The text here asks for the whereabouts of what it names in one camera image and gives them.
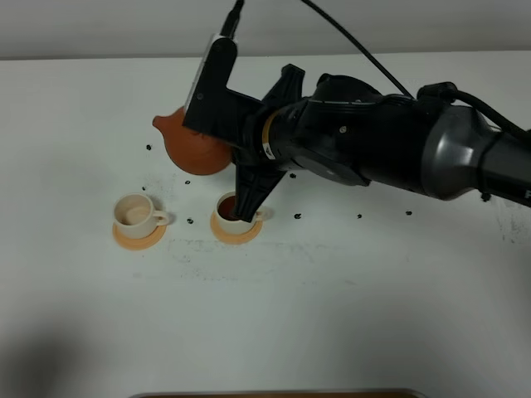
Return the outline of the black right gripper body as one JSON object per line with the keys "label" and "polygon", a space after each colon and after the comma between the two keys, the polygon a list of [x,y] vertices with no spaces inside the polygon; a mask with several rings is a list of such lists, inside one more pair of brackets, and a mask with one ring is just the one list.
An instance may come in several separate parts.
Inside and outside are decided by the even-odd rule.
{"label": "black right gripper body", "polygon": [[236,165],[258,166],[268,162],[262,144],[262,131],[274,108],[259,101],[239,99],[236,102]]}

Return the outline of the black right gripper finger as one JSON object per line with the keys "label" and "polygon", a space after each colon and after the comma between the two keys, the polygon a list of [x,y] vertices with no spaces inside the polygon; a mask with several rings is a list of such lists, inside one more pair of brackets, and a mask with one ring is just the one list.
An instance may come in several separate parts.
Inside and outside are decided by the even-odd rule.
{"label": "black right gripper finger", "polygon": [[251,220],[256,211],[286,174],[288,166],[281,162],[257,165],[236,159],[236,202],[232,213],[239,220]]}
{"label": "black right gripper finger", "polygon": [[288,64],[281,69],[280,78],[262,100],[264,106],[281,109],[302,99],[305,71]]}

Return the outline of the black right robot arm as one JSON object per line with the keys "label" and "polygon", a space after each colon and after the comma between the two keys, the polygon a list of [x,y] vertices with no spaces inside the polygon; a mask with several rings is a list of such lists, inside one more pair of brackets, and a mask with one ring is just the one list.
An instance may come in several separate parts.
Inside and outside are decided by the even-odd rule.
{"label": "black right robot arm", "polygon": [[290,168],[442,201],[476,190],[530,203],[529,131],[451,82],[410,97],[324,74],[304,97],[303,79],[300,68],[283,67],[263,111],[249,118],[235,161],[238,219],[249,221]]}

